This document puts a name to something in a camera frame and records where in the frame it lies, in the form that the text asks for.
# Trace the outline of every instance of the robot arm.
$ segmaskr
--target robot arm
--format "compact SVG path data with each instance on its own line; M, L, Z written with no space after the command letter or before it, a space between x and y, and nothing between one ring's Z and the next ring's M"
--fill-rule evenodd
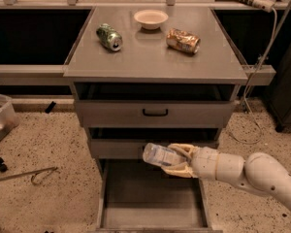
M207 147L172 144L168 148L186 150L191 159L185 167L162 167L166 173L182 177L189 174L193 178L229 183L255 195L271 195L291 211L291 176L273 157L256 152L244 161L239 155Z

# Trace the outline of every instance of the can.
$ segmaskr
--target can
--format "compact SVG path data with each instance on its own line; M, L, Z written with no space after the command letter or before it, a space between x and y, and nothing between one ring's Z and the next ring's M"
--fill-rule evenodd
M169 47L188 53L195 54L200 46L201 39L183 30L172 28L166 37L166 43Z
M109 50L118 51L123 46L121 35L106 23L101 24L97 28L96 35L98 36L101 44Z

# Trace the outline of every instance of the terrazzo floor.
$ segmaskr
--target terrazzo floor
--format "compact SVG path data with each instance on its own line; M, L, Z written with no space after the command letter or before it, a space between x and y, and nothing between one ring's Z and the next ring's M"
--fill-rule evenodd
M238 107L229 129L220 136L219 150L247 158L266 152L291 173L291 127L275 132L275 122L260 100L250 101L262 128ZM20 125L0 143L0 157L9 170L0 178L56 166L31 183L30 176L0 183L0 233L93 232L98 211L101 178L90 157L84 130L73 111L46 114L17 112ZM291 213L275 199L257 197L226 183L204 182L213 229L226 233L291 232Z

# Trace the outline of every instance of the bowl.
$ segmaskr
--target bowl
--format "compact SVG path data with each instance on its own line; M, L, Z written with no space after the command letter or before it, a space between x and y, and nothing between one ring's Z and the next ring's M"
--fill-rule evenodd
M134 19L142 25L142 28L154 30L168 19L168 15L158 10L143 10L136 12Z

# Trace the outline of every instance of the green can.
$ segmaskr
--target green can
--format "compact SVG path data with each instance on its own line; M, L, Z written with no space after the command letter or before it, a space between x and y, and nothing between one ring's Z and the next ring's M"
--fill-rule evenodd
M118 51L123 46L121 35L106 23L101 24L97 28L96 34L101 44L109 50Z

